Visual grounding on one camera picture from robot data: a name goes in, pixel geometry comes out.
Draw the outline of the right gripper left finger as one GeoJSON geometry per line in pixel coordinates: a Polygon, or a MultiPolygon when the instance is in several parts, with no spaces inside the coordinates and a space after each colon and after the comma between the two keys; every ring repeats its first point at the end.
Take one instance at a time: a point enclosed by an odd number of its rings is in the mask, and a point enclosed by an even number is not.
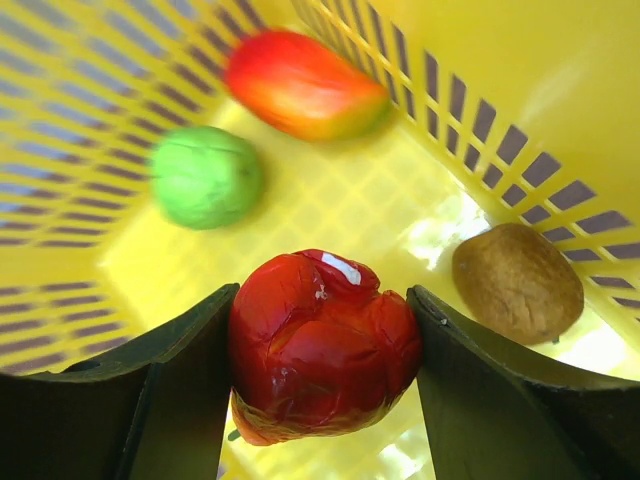
{"type": "Polygon", "coordinates": [[[60,373],[1,378],[5,479],[213,479],[237,286],[60,373]]]}

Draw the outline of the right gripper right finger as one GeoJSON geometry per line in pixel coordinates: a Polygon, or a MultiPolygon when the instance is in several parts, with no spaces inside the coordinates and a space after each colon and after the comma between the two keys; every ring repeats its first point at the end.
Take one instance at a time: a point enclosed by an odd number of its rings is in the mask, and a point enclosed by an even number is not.
{"type": "Polygon", "coordinates": [[[639,384],[508,340],[416,285],[417,384],[439,479],[636,479],[639,384]]]}

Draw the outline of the brown toy kiwi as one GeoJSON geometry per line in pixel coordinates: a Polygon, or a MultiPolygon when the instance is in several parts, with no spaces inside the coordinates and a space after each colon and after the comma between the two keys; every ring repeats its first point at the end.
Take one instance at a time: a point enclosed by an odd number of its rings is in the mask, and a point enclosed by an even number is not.
{"type": "Polygon", "coordinates": [[[501,224],[462,242],[452,276],[476,321],[521,345],[556,340],[584,310],[573,268],[525,225],[501,224]]]}

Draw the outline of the glossy red toy pepper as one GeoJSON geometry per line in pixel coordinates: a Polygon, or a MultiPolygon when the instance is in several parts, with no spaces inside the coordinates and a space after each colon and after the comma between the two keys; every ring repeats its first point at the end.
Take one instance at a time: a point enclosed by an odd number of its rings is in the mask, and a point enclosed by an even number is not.
{"type": "Polygon", "coordinates": [[[405,299],[366,265],[309,249],[252,272],[228,326],[233,420],[270,446],[339,436],[382,420],[423,358],[405,299]]]}

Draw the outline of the green toy cabbage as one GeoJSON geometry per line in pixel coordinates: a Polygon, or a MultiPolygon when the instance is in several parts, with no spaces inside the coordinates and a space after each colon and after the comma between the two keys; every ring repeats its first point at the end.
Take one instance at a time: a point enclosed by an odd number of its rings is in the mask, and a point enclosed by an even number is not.
{"type": "Polygon", "coordinates": [[[167,133],[149,156],[154,199],[174,224],[211,230],[242,220],[265,187],[255,147],[246,139],[212,126],[167,133]]]}

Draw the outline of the red yellow toy mango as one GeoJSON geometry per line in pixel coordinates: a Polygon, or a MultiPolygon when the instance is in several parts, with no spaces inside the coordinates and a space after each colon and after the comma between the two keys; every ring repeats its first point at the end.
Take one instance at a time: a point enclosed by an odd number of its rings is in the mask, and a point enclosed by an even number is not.
{"type": "Polygon", "coordinates": [[[309,142],[364,135],[391,107],[381,84],[317,40],[284,29],[244,39],[229,57],[224,80],[259,119],[309,142]]]}

